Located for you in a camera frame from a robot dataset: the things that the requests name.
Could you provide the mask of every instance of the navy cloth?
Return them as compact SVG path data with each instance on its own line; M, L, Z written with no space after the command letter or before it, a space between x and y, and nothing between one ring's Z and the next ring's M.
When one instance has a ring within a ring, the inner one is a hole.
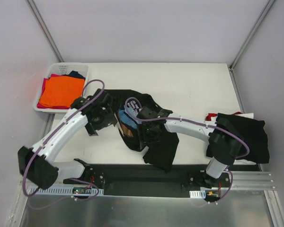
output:
M62 75L62 76L69 76L69 77L74 77L74 78L78 78L78 79L84 79L85 77L82 76L80 73L78 73L77 71L71 71L68 75Z

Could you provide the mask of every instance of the laundry basket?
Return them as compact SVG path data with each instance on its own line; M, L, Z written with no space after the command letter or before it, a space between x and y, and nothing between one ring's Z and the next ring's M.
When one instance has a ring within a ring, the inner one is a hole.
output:
M58 74L58 75L69 74L71 71L77 71L79 74L84 76L85 77L84 85L86 85L86 83L88 82L90 67L88 64L84 64L84 63L75 63L75 62L54 63L49 67L48 71L44 75L44 78L48 79L50 78L52 74ZM67 112L68 110L58 110L58 109L52 109L52 108L40 109L37 107L37 104L41 97L42 84L43 84L43 79L42 79L40 88L36 94L36 98L34 102L34 109L37 111L47 112L51 114Z

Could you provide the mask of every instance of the gray wall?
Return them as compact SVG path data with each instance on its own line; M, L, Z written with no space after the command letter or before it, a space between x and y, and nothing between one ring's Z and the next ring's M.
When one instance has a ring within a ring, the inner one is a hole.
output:
M65 61L230 64L267 0L35 0Z
M266 121L270 163L284 208L284 0L278 0L235 68L247 112Z
M42 76L56 61L24 0L0 0L0 227L21 180L17 151L40 138L45 114L33 110Z

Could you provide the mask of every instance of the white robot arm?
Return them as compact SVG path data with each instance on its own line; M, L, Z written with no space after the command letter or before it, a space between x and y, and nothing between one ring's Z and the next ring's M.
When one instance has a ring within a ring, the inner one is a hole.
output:
M85 171L85 166L82 162L75 159L71 162L57 163L55 162L55 158L63 146L79 129L85 127L89 135L97 135L96 130L117 123L110 108L110 98L109 94L103 93L97 99L97 102L80 112L78 112L79 108L88 102L89 99L83 97L76 99L71 109L51 132L31 148L22 147L18 151L20 173L24 174L28 161L42 147L29 168L27 174L29 180L41 189L47 189L56 181L63 181L68 178L80 178ZM74 113L76 114L71 120L66 122L66 119ZM240 142L229 137L227 134L215 131L214 128L218 124L219 126L223 126L225 130L237 134L239 137L240 135L233 128L228 127L227 122L221 121L216 123L190 120L172 111L162 109L159 113L156 113L147 107L142 108L137 117L145 119L145 122L142 121L142 124L138 126L139 140L144 145L147 145L162 130L182 133L210 143L210 146L214 149L213 158L202 178L204 182L199 182L200 185L205 187L210 187L211 182L219 178L227 166L233 164L242 146Z

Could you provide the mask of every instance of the orange cloth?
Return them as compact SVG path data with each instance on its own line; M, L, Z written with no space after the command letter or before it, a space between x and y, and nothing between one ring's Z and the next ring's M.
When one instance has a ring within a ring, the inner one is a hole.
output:
M46 107L67 106L80 97L85 80L60 76L51 77L45 82L45 90L39 99L39 103Z

